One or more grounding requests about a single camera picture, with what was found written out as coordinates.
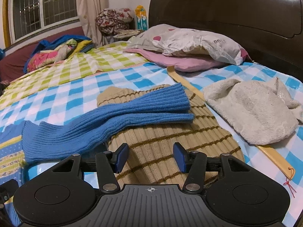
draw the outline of green checkered blanket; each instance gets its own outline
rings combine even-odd
[[[148,62],[139,54],[123,53],[129,42],[119,41],[87,53],[77,53],[60,64],[30,72],[7,87],[0,97],[0,110],[46,88],[84,78],[96,72],[108,72]]]

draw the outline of beige curtain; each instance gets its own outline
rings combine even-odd
[[[76,0],[76,4],[84,34],[93,40],[96,47],[102,46],[102,34],[96,26],[95,18],[108,7],[108,0]]]

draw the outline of maroon cushion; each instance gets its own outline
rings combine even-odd
[[[64,36],[64,35],[82,35],[84,36],[84,32],[82,30],[82,27],[76,27],[72,28],[66,31],[59,32],[57,34],[51,35],[49,37],[44,38],[45,40],[48,40],[49,42],[52,42],[56,40],[57,38]],[[29,59],[31,56],[31,53],[34,51],[34,49],[38,45],[38,41],[28,44],[15,52],[7,55],[0,61],[0,80],[8,80],[9,82],[21,77],[24,75],[23,68],[25,65],[25,62]]]

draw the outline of ribbed plastic surface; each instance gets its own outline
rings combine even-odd
[[[83,219],[65,227],[234,227],[216,215],[198,195],[188,195],[176,185],[126,185],[114,195],[104,195]],[[280,223],[271,227],[283,226]]]

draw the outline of beige striped sweater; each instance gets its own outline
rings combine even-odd
[[[97,105],[124,103],[168,85],[160,85],[148,91],[134,91],[109,87],[98,95]],[[122,187],[132,184],[173,184],[183,186],[187,174],[179,171],[172,155],[174,142],[179,142],[188,151],[198,150],[208,157],[230,153],[244,161],[243,153],[231,134],[222,129],[201,98],[185,90],[195,115],[192,124],[162,124],[125,129],[108,141],[108,150],[115,151],[122,143],[129,145],[129,158],[116,178]],[[214,182],[217,173],[207,172],[205,184]]]

